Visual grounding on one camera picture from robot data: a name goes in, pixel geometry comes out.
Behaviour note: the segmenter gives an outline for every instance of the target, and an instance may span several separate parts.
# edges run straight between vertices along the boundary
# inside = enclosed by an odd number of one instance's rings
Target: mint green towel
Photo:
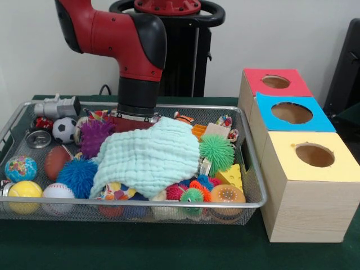
[[[151,198],[166,187],[189,179],[199,165],[199,142],[192,126],[162,117],[147,130],[114,133],[94,158],[98,171],[90,198],[107,183],[119,182]]]

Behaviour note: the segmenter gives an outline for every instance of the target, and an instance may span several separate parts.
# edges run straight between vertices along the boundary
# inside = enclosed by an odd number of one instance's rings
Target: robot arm
[[[152,115],[167,53],[162,21],[150,14],[97,11],[91,0],[55,0],[55,4],[65,41],[73,51],[117,60],[118,110]]]

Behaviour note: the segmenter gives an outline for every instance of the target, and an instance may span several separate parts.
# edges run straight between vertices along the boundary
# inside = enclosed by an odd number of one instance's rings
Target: green table
[[[236,106],[237,99],[159,103]],[[0,269],[359,269],[360,211],[341,244],[271,244],[259,210],[245,226],[0,220],[0,252]]]

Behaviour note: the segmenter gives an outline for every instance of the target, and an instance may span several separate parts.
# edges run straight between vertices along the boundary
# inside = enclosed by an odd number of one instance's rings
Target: wooden box
[[[257,93],[270,96],[312,97],[296,69],[244,69],[242,72],[238,107],[250,119]]]
[[[335,132],[313,97],[256,94],[249,120],[256,155],[261,162],[268,131]]]
[[[360,200],[360,166],[336,133],[268,132],[262,171],[270,242],[342,242]]]

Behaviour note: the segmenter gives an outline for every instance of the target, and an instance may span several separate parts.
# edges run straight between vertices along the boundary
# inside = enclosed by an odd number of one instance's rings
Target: cable
[[[109,93],[109,96],[111,96],[111,89],[107,84],[104,84],[101,88],[100,88],[100,93],[99,95],[102,95],[102,91],[104,91],[104,88],[107,89],[107,92]]]

